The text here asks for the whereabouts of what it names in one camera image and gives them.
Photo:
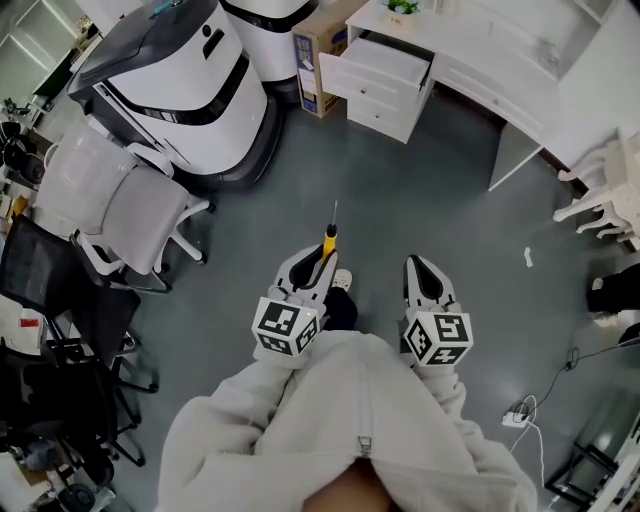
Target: cable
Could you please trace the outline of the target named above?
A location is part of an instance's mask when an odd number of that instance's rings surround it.
[[[529,416],[531,416],[532,414],[534,414],[533,420],[535,420],[535,412],[538,409],[538,407],[540,407],[551,395],[551,392],[553,391],[553,388],[556,384],[556,381],[558,380],[558,377],[560,377],[560,374],[562,372],[571,372],[573,370],[575,370],[578,367],[578,363],[580,361],[583,361],[584,359],[589,359],[590,357],[595,357],[595,356],[599,356],[600,354],[604,354],[605,352],[609,352],[611,350],[618,350],[618,349],[622,349],[622,348],[629,348],[629,347],[633,347],[640,344],[640,337],[637,338],[633,338],[630,340],[625,341],[624,343],[620,343],[619,345],[616,345],[615,347],[609,347],[609,348],[605,348],[602,350],[599,350],[598,352],[593,352],[591,354],[587,354],[584,356],[580,355],[580,349],[575,347],[571,350],[571,353],[569,355],[569,360],[564,364],[564,366],[562,368],[560,368],[558,370],[558,372],[556,373],[556,375],[553,377],[553,380],[551,381],[551,386],[549,386],[548,391],[546,392],[546,394],[544,395],[544,397],[542,398],[542,400],[540,400],[540,402],[538,402],[537,404],[534,404],[534,408],[533,409],[529,409],[529,406],[526,403],[526,399],[529,398],[529,396],[532,395],[528,395],[527,397],[525,397],[524,400],[522,400],[521,402],[518,402],[516,404],[516,406],[514,407],[514,411],[517,411],[518,409],[520,409],[522,411],[522,408],[524,408],[524,410],[526,410],[526,413],[522,413],[524,414],[524,419],[522,420],[522,422],[525,421],[529,421]]]
[[[533,428],[538,431],[538,437],[540,437],[540,479],[542,481],[542,487],[544,487],[544,444],[542,443],[542,431],[538,425],[529,423]]]
[[[511,447],[511,450],[509,450],[509,452],[510,452],[510,453],[512,453],[512,452],[513,452],[513,450],[515,450],[516,446],[517,446],[517,445],[518,445],[518,443],[520,442],[520,439],[522,439],[522,438],[524,437],[524,435],[525,435],[525,434],[529,431],[529,429],[531,428],[531,424],[536,420],[536,414],[537,414],[537,413],[536,413],[535,411],[536,411],[536,409],[538,408],[538,403],[537,403],[537,401],[536,401],[536,397],[535,397],[534,395],[527,395],[527,396],[525,396],[525,397],[524,397],[524,400],[522,400],[522,402],[520,402],[520,403],[521,403],[521,404],[524,404],[524,406],[525,406],[525,407],[527,407],[526,401],[527,401],[527,398],[529,398],[529,397],[533,398],[533,405],[534,405],[534,408],[533,408],[533,419],[532,419],[532,420],[529,422],[529,424],[525,427],[525,429],[522,431],[522,434],[520,434],[520,436],[518,437],[518,439],[516,439],[516,442],[515,442],[515,443],[513,443],[513,446]]]
[[[510,453],[513,453],[513,450],[515,450],[516,446],[518,445],[518,443],[520,442],[520,439],[522,439],[525,434],[527,432],[529,432],[529,429],[531,427],[535,428],[538,431],[538,436],[540,437],[540,467],[541,467],[541,471],[540,471],[540,478],[542,481],[542,487],[544,487],[544,444],[542,442],[542,431],[540,430],[540,427],[538,427],[538,425],[536,425],[535,423],[533,423],[536,419],[536,409],[538,408],[538,403],[536,400],[536,397],[534,395],[527,395],[526,397],[524,397],[524,400],[522,400],[522,404],[524,404],[526,406],[526,400],[528,398],[532,398],[533,399],[533,418],[529,421],[529,424],[526,426],[526,428],[523,430],[522,434],[520,434],[520,436],[518,437],[518,439],[516,439],[516,442],[513,443],[513,446],[511,447],[511,449],[509,450]]]

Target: black cable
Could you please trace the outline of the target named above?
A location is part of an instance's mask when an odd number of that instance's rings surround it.
[[[599,356],[600,354],[604,354],[605,352],[609,352],[610,350],[617,350],[617,349],[620,349],[620,348],[629,348],[629,347],[636,346],[638,344],[640,344],[640,337],[633,338],[631,340],[625,341],[624,343],[620,343],[619,345],[616,345],[615,347],[609,347],[609,348],[605,348],[605,349],[599,350],[598,352],[593,352],[591,354],[587,354],[586,356],[581,356],[580,355],[580,349],[578,347],[573,348],[571,350],[571,354],[569,355],[568,361],[564,364],[564,366],[562,368],[560,368],[558,370],[558,372],[556,373],[555,377],[551,381],[551,386],[549,386],[549,390],[544,395],[544,398],[542,400],[540,400],[532,410],[529,410],[529,406],[524,401],[518,402],[515,405],[515,407],[513,408],[513,412],[519,413],[519,414],[523,414],[524,416],[523,416],[522,421],[516,421],[515,417],[514,417],[514,422],[515,423],[524,423],[526,421],[529,421],[529,417],[534,412],[536,412],[536,410],[547,400],[547,398],[549,398],[549,395],[551,395],[551,391],[553,391],[553,387],[555,386],[556,381],[558,380],[558,377],[560,377],[560,374],[562,372],[571,372],[571,371],[575,370],[578,367],[578,363],[580,361],[584,360],[584,359],[589,359],[590,357]]]

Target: sneaker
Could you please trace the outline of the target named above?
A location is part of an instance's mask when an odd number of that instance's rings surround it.
[[[351,288],[352,281],[353,276],[351,272],[341,268],[336,270],[336,274],[333,276],[333,287],[342,288],[345,292],[348,292],[349,288]]]

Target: white robot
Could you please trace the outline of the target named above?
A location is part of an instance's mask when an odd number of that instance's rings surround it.
[[[318,0],[220,0],[268,92],[299,103],[298,67],[291,29],[307,19]]]
[[[123,145],[162,153],[173,178],[202,197],[255,183],[282,126],[282,108],[216,0],[136,9],[91,53],[67,94]]]

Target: potted plant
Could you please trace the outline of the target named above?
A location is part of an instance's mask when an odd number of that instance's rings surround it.
[[[382,3],[388,9],[386,19],[400,28],[410,27],[412,15],[420,12],[418,0],[382,0]]]

